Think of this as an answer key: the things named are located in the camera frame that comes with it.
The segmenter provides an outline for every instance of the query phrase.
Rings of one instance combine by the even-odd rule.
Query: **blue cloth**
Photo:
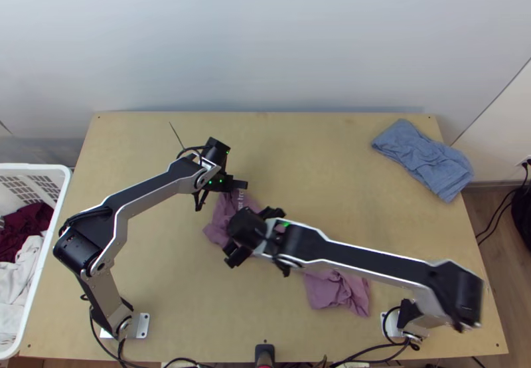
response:
[[[446,203],[474,176],[470,162],[460,151],[429,139],[405,119],[376,137],[372,147],[404,166]]]

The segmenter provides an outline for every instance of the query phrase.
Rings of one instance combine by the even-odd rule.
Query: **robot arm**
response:
[[[254,213],[238,211],[229,222],[232,242],[224,249],[232,268],[254,256],[274,262],[284,273],[290,270],[334,268],[351,271],[413,291],[414,302],[403,300],[400,313],[390,317],[386,330],[391,336],[416,340],[427,330],[451,324],[457,331],[480,326],[483,281],[458,264],[444,260],[428,263],[336,242],[321,230],[283,219],[281,209]]]
[[[246,182],[225,172],[227,145],[210,138],[196,149],[186,149],[193,154],[181,157],[183,150],[165,173],[110,195],[70,217],[60,229],[54,256],[78,279],[92,305],[92,319],[119,341],[145,337],[149,323],[149,314],[134,314],[132,305],[120,297],[110,271],[127,241],[127,221],[177,193],[192,194],[199,211],[209,192],[247,188]],[[400,313],[388,317],[391,336],[421,340],[428,328],[438,325],[450,323],[458,331],[479,326],[483,281],[472,272],[449,260],[430,264],[335,242],[319,229],[284,216],[281,209],[271,208],[259,214],[249,208],[236,213],[228,226],[232,241],[224,248],[227,264],[239,266],[253,254],[271,260],[285,276],[292,268],[328,267],[409,288],[414,302],[403,300]]]
[[[225,172],[230,148],[210,138],[203,152],[179,157],[165,173],[107,197],[101,204],[70,217],[60,230],[53,253],[77,277],[91,316],[117,340],[127,335],[145,337],[147,314],[133,314],[133,307],[120,297],[111,274],[114,258],[127,241],[127,221],[177,194],[193,194],[196,211],[208,192],[246,188]]]

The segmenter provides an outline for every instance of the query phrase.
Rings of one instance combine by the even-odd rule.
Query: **pink cloth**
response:
[[[210,242],[222,248],[227,245],[228,222],[244,206],[249,206],[257,213],[261,211],[258,203],[241,189],[235,189],[231,193],[220,193],[212,222],[203,228],[203,233]],[[369,316],[369,283],[365,278],[343,274],[336,270],[308,271],[304,273],[304,285],[310,306],[315,310],[346,305],[358,316]]]
[[[313,309],[346,304],[354,314],[369,316],[369,281],[336,270],[304,273],[306,295]]]

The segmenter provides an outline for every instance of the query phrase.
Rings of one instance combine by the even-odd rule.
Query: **black cable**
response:
[[[207,146],[207,145],[203,145],[203,146],[200,146],[200,147],[187,147],[187,148],[184,148],[184,149],[181,150],[181,152],[179,152],[177,154],[177,159],[180,158],[181,156],[183,156],[184,152],[193,151],[193,152],[195,152],[197,154],[197,156],[199,156],[199,164],[202,165],[203,156],[201,156],[201,154],[199,153],[199,150],[200,149],[207,149],[207,148],[210,148],[210,147]]]
[[[76,215],[73,215],[72,217],[68,218],[64,222],[64,224],[61,226],[61,228],[59,228],[59,236],[61,236],[64,233],[64,231],[66,231],[68,227],[71,227],[76,221],[85,219],[86,217],[96,217],[96,216],[107,215],[107,214],[112,214],[112,209],[107,206],[101,206],[101,207],[94,208],[86,212],[77,213]]]
[[[120,343],[118,343],[118,358],[119,358],[119,359],[122,359],[122,358],[121,358],[121,353],[122,353],[122,351],[123,351],[123,346],[124,346],[124,345],[125,345],[125,338],[122,339],[122,340],[120,341]],[[122,363],[121,361],[118,361],[118,363],[120,364],[121,368],[127,368],[127,365],[124,364],[124,363]]]
[[[125,340],[121,341],[118,345],[118,355],[120,357],[118,357],[117,355],[114,355],[113,353],[111,353],[107,347],[105,347],[103,345],[103,343],[100,341],[100,339],[98,338],[98,335],[96,335],[96,330],[94,329],[94,320],[92,319],[92,315],[89,314],[89,319],[90,319],[90,329],[92,330],[92,335],[94,336],[94,339],[96,339],[96,341],[98,342],[98,345],[100,345],[100,347],[112,358],[112,359],[115,359],[116,361],[118,361],[120,363],[120,365],[122,367],[126,366],[126,365],[129,365],[130,367],[133,367],[133,368],[148,368],[148,367],[144,367],[143,365],[138,365],[138,364],[134,364],[134,363],[131,363],[129,361],[126,361],[124,359],[121,358],[121,352],[123,350],[123,343]],[[186,361],[190,364],[193,364],[195,367],[201,367],[201,368],[212,368],[211,366],[209,365],[205,365],[205,364],[199,364],[197,363],[196,361],[192,360],[192,359],[189,359],[189,358],[185,358],[185,357],[178,357],[178,358],[174,358],[173,360],[171,360],[170,362],[168,362],[164,368],[167,368],[169,367],[171,364],[173,364],[174,362],[177,362],[177,361]]]
[[[333,363],[333,364],[330,364],[330,368],[336,368],[338,367],[339,365],[342,365],[342,364],[345,364],[345,363],[367,363],[367,364],[379,364],[379,363],[385,363],[387,361],[391,361],[393,360],[395,357],[399,356],[400,354],[402,354],[402,352],[404,350],[406,350],[408,348],[408,346],[411,345],[411,339],[407,339],[404,344],[402,345],[402,347],[400,348],[400,350],[398,350],[395,354],[393,354],[392,356],[390,357],[387,357],[387,358],[384,358],[384,359],[381,359],[381,360],[360,360],[360,359],[356,359],[357,357],[359,357],[360,355],[363,355],[365,353],[368,353],[369,351],[374,351],[374,350],[378,350],[378,349],[385,349],[387,347],[396,347],[397,345],[394,345],[392,343],[387,343],[387,344],[384,344],[384,345],[377,345],[377,346],[372,346],[372,347],[369,347],[368,349],[365,349],[365,350],[362,350],[360,351],[359,353],[356,353],[356,354],[353,354],[351,355],[350,357],[344,359],[343,361],[339,361],[338,363]]]
[[[488,235],[486,237],[484,237],[484,239],[480,240],[477,244],[477,246],[480,246],[482,243],[484,243],[484,241],[486,241],[486,239],[488,239],[488,237],[490,237],[492,234],[494,234],[494,232],[496,231],[496,229],[498,228],[498,224],[500,223],[500,219],[502,218],[503,216],[503,213],[505,212],[505,210],[507,210],[509,207],[511,206],[511,203],[509,203],[506,207],[503,208],[502,212],[500,213],[500,215],[498,216],[498,220],[496,220],[496,225],[494,226],[493,230],[491,232],[488,233]]]
[[[387,333],[387,329],[386,329],[386,322],[387,322],[387,318],[389,317],[389,315],[395,311],[395,310],[400,310],[400,306],[395,306],[393,307],[391,310],[389,310],[388,312],[386,312],[386,315],[384,316],[384,319],[382,320],[382,331],[384,332],[384,336],[386,337],[386,339],[389,341],[389,343],[393,343],[394,345],[401,345],[403,344],[403,342],[395,342],[393,339],[391,339],[389,337],[389,334]]]
[[[387,318],[389,317],[389,315],[393,311],[398,310],[398,309],[400,309],[400,307],[396,306],[396,307],[393,307],[392,309],[390,309],[389,311],[387,311],[385,316],[384,316],[384,319],[382,320],[382,329],[383,329],[384,335],[385,335],[386,339],[389,341],[389,343],[383,344],[383,345],[372,346],[372,347],[369,347],[368,349],[359,351],[358,353],[353,354],[350,357],[347,357],[346,359],[344,359],[342,361],[338,361],[336,363],[330,364],[330,368],[337,368],[339,365],[342,365],[342,364],[345,364],[345,363],[369,363],[369,364],[371,364],[371,363],[372,364],[387,363],[387,362],[393,360],[395,357],[399,356],[408,347],[411,347],[415,351],[419,350],[420,349],[419,345],[416,345],[416,344],[412,343],[410,338],[407,338],[405,341],[403,341],[401,343],[397,343],[397,342],[393,341],[390,338],[390,336],[388,335],[387,330],[386,330]],[[377,350],[377,349],[385,349],[387,347],[396,347],[396,346],[402,346],[402,347],[395,354],[393,354],[392,356],[387,357],[385,359],[381,359],[381,360],[359,360],[359,359],[356,359],[360,355],[368,353],[369,351],[374,351],[374,350]]]
[[[133,367],[133,368],[147,368],[147,367],[144,367],[142,365],[137,365],[137,364],[133,364],[133,363],[130,363],[126,360],[123,360],[121,358],[119,358],[118,356],[114,355],[113,353],[111,353],[107,347],[105,347],[103,345],[103,343],[100,341],[100,339],[98,338],[98,335],[96,335],[96,330],[94,329],[94,321],[92,319],[92,315],[89,314],[89,319],[90,319],[90,329],[92,330],[92,335],[94,336],[94,339],[96,339],[96,341],[98,342],[98,345],[100,345],[100,347],[112,358],[112,359],[115,359],[116,361],[118,361],[119,363],[123,363],[125,365],[129,365],[130,367]]]
[[[505,195],[503,201],[500,203],[500,205],[496,208],[496,211],[494,212],[494,214],[492,215],[491,217],[491,220],[489,221],[487,227],[485,228],[485,230],[481,231],[478,235],[476,235],[476,238],[480,237],[481,235],[485,234],[489,228],[491,227],[494,219],[496,218],[496,214],[500,211],[500,209],[502,208],[503,204],[505,203],[505,201],[507,200],[507,198],[509,198],[509,196],[512,194],[512,193],[515,193],[517,192],[519,189],[522,189],[525,187],[526,185],[526,182],[527,182],[527,178],[529,176],[529,170],[528,170],[528,164],[526,162],[522,163],[522,166],[523,168],[525,169],[526,171],[526,176],[524,178],[524,181],[522,182],[521,186],[519,186],[518,188],[515,188],[513,189],[512,191],[508,192],[507,195]]]
[[[477,365],[479,365],[481,368],[486,368],[486,367],[481,363],[481,361],[479,361],[476,357],[472,357],[472,359],[473,359],[474,361],[476,361],[476,362],[477,362]]]

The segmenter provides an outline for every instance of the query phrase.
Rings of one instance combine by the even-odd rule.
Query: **wooden floor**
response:
[[[508,190],[470,190],[463,193],[467,210],[476,233],[482,231]],[[486,368],[531,367],[531,252],[525,247],[510,216],[506,212],[498,230],[481,245],[481,254],[502,320],[509,354],[479,357]],[[437,360],[400,360],[407,368],[425,367]],[[471,358],[441,359],[440,368],[479,368]],[[391,366],[398,366],[396,361]],[[160,367],[148,364],[150,368]],[[248,368],[247,364],[217,364],[216,368]],[[101,361],[12,359],[9,368],[116,368],[117,363]]]

